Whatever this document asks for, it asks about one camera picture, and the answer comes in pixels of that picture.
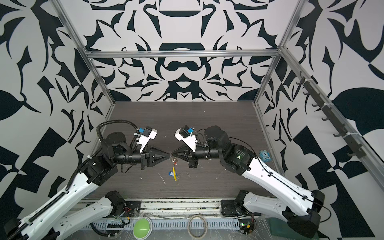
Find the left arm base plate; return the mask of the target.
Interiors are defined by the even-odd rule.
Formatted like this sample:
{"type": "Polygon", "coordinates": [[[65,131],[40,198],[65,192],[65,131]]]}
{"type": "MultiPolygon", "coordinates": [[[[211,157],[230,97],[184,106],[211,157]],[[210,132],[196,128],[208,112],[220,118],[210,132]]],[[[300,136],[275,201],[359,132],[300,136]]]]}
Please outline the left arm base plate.
{"type": "Polygon", "coordinates": [[[141,212],[141,201],[126,201],[123,207],[123,213],[120,215],[121,218],[128,219],[136,217],[141,212]]]}

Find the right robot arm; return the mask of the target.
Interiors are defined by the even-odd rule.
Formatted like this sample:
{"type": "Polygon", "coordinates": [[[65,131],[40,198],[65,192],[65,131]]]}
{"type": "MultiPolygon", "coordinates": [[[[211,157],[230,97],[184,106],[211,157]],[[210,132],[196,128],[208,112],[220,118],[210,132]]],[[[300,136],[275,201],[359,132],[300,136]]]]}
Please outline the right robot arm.
{"type": "Polygon", "coordinates": [[[271,169],[253,151],[233,143],[231,137],[218,126],[205,130],[202,144],[197,135],[197,131],[188,126],[176,130],[175,137],[184,145],[173,151],[173,157],[188,162],[193,169],[198,167],[200,160],[218,160],[227,171],[273,194],[272,197],[262,197],[241,190],[235,203],[242,211],[280,219],[303,237],[315,236],[322,222],[320,211],[324,208],[323,192],[309,191],[289,181],[271,169]]]}

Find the metal keyring with yellow tag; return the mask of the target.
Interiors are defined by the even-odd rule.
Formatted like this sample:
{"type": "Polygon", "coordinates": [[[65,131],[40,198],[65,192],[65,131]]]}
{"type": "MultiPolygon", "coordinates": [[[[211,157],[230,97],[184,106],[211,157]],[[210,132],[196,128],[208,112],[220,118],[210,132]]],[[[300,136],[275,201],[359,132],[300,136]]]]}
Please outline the metal keyring with yellow tag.
{"type": "Polygon", "coordinates": [[[170,172],[173,172],[173,173],[174,173],[173,179],[174,179],[175,182],[177,182],[177,181],[178,181],[178,175],[177,175],[177,173],[176,173],[176,166],[174,166],[173,163],[172,163],[172,170],[171,170],[170,172]]]}

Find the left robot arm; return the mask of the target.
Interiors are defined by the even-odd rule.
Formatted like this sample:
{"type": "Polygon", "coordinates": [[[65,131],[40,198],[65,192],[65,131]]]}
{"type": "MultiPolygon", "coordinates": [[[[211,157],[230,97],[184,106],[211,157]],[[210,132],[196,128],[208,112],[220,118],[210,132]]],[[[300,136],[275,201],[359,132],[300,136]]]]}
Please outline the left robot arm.
{"type": "Polygon", "coordinates": [[[84,197],[94,192],[118,172],[118,165],[140,165],[141,170],[153,167],[170,155],[148,142],[157,136],[157,130],[138,128],[127,120],[111,120],[98,125],[97,136],[101,146],[87,157],[71,175],[67,185],[36,211],[5,225],[9,240],[64,240],[96,220],[124,213],[126,201],[117,191],[108,192],[96,203],[73,214],[68,212],[84,197]],[[134,138],[127,143],[126,136],[114,132],[103,137],[102,128],[111,124],[128,124],[135,129],[134,138]]]}

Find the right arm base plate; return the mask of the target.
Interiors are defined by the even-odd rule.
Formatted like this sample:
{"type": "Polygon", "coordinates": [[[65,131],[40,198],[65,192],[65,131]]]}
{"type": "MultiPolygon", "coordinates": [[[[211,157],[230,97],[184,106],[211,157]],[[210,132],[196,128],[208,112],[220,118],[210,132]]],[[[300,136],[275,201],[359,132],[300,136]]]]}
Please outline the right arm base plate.
{"type": "Polygon", "coordinates": [[[234,200],[221,200],[221,215],[223,217],[239,217],[241,213],[236,209],[234,200]]]}

